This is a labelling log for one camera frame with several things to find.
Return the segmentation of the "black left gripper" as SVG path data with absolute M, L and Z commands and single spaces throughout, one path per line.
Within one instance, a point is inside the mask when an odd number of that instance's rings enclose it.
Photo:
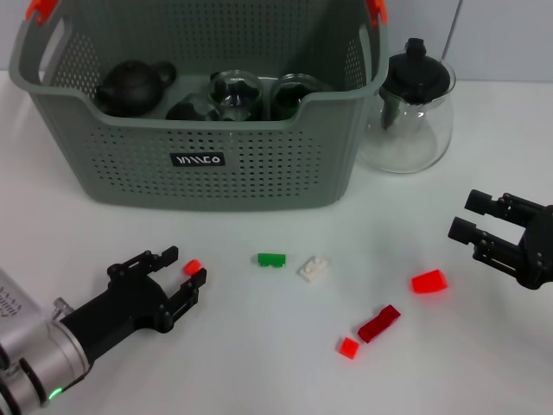
M 172 265 L 179 249 L 171 246 L 155 254 L 145 251 L 107 269 L 108 288 L 76 309 L 60 323 L 82 347 L 88 361 L 103 354 L 139 329 L 167 333 L 198 303 L 200 287 L 207 281 L 207 270 L 200 268 L 180 289 L 168 297 L 149 275 Z

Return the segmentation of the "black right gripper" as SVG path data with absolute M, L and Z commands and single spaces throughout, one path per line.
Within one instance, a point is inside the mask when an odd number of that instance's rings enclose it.
M 474 246 L 473 259 L 502 271 L 529 290 L 552 282 L 552 206 L 539 205 L 508 193 L 497 200 L 473 189 L 465 209 L 489 214 L 515 225 L 528 225 L 520 241 L 522 250 L 508 241 L 480 230 L 474 223 L 455 217 L 448 237 Z

